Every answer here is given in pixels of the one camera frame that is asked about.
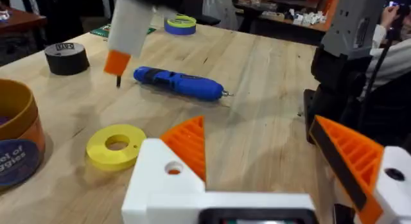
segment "wooden workbench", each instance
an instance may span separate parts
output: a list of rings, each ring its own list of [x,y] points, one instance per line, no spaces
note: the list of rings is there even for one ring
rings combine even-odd
[[[43,52],[0,68],[0,77],[33,90],[47,148],[38,172],[1,195],[1,223],[122,223],[132,169],[94,169],[84,158],[89,138],[117,123],[158,137],[199,115],[205,117],[208,190],[310,193],[319,219],[331,223],[332,186],[297,115],[303,90],[317,85],[310,73],[313,46],[206,26],[188,37],[158,30],[117,89],[115,77],[103,72],[103,40],[91,34],[73,39],[86,47],[91,63],[74,76],[51,74]],[[235,96],[209,103],[141,86],[132,79],[141,65],[205,76]]]

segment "black cable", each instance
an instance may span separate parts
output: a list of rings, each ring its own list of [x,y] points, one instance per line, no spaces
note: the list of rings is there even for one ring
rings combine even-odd
[[[387,44],[386,44],[386,46],[384,47],[383,52],[382,52],[380,58],[379,58],[378,61],[377,61],[377,64],[376,64],[376,66],[375,66],[375,68],[374,68],[374,71],[372,72],[371,78],[370,78],[370,80],[368,81],[367,89],[366,89],[366,91],[365,91],[364,101],[363,101],[363,103],[362,103],[361,112],[360,112],[360,117],[359,117],[359,119],[358,119],[358,131],[360,131],[360,132],[362,131],[362,126],[363,126],[364,119],[365,119],[365,113],[366,113],[366,111],[367,111],[367,109],[368,109],[368,102],[369,102],[369,97],[370,97],[371,89],[372,89],[372,86],[374,85],[375,78],[377,77],[378,71],[380,70],[381,65],[382,65],[383,62],[384,62],[384,59],[385,59],[385,57],[387,56],[388,50],[390,49],[390,47],[391,47],[391,45],[392,45],[392,41],[394,40],[394,30],[391,29],[391,30],[388,32],[388,35],[387,35],[387,36],[388,36]]]

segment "cylindrical container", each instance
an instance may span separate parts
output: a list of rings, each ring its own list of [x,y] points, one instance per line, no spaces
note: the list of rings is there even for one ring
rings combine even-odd
[[[44,133],[31,90],[0,79],[0,189],[29,178],[45,150]]]

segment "orange cap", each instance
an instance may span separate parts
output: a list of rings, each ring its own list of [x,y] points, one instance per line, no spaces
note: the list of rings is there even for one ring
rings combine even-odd
[[[105,62],[104,71],[106,73],[115,74],[121,76],[127,67],[128,61],[130,61],[130,55],[122,53],[117,50],[110,50]]]

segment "orange 3d printed part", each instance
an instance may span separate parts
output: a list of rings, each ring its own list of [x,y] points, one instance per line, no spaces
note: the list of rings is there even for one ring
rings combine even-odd
[[[374,224],[382,214],[373,191],[383,146],[320,116],[315,116],[310,135],[354,203],[361,222]]]
[[[202,116],[191,118],[161,135],[173,150],[203,181],[206,179],[204,127]]]

